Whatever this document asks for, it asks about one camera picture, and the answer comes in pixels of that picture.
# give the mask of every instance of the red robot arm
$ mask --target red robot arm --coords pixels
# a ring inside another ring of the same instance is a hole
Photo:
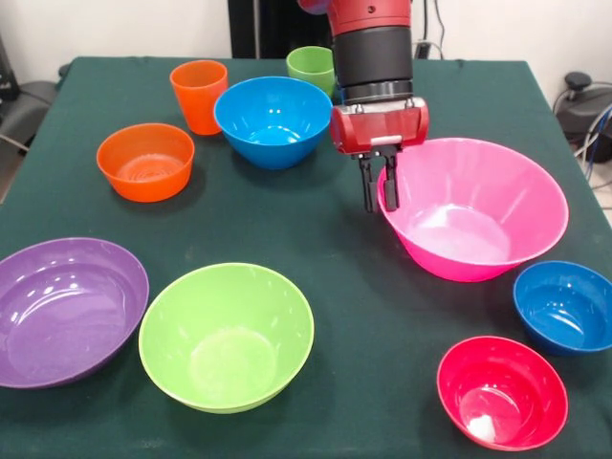
[[[388,210],[399,206],[396,154],[425,140],[429,115],[412,93],[408,0],[297,0],[312,14],[327,13],[334,36],[334,63],[342,105],[331,133],[340,153],[360,161],[365,207],[377,204],[370,160],[386,161]]]

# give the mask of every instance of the orange cup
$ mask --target orange cup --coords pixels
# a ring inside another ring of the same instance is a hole
[[[125,199],[154,203],[179,193],[189,181],[195,145],[183,129],[136,124],[109,136],[98,149],[98,167]]]
[[[174,69],[170,82],[189,129],[200,136],[220,133],[214,104],[228,89],[226,66],[214,60],[194,60]]]

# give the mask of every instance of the green cup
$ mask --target green cup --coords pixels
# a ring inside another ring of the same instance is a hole
[[[334,56],[328,48],[306,46],[291,51],[287,56],[287,72],[291,78],[314,84],[329,97],[334,94]]]

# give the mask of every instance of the dark green tablecloth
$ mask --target dark green tablecloth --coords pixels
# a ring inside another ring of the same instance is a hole
[[[145,376],[137,343],[94,376],[42,391],[0,390],[0,457],[493,457],[439,404],[435,371],[456,341],[526,341],[514,312],[517,271],[464,285],[425,273],[380,215],[362,210],[358,165],[326,138],[282,172],[256,169],[221,136],[196,138],[193,178],[155,205],[119,198],[96,150],[128,124],[185,127],[168,83],[183,59],[80,58],[0,208],[0,256],[65,236],[108,239],[146,267],[151,298],[204,265],[245,261],[290,277],[317,324],[305,367],[256,410],[218,416],[186,408]],[[284,74],[282,61],[227,62],[230,83]],[[546,167],[571,207],[546,255],[612,276],[612,237],[524,63],[416,62],[430,137],[501,142]],[[523,457],[612,457],[612,353],[551,359],[570,396],[566,428]]]

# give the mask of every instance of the cup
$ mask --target cup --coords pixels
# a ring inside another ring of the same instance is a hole
[[[287,55],[289,77],[301,79],[322,89],[329,97],[334,94],[336,73],[332,50],[319,46],[297,48]]]
[[[228,89],[228,69],[214,60],[194,60],[178,66],[170,82],[189,129],[200,136],[221,132],[214,104]]]

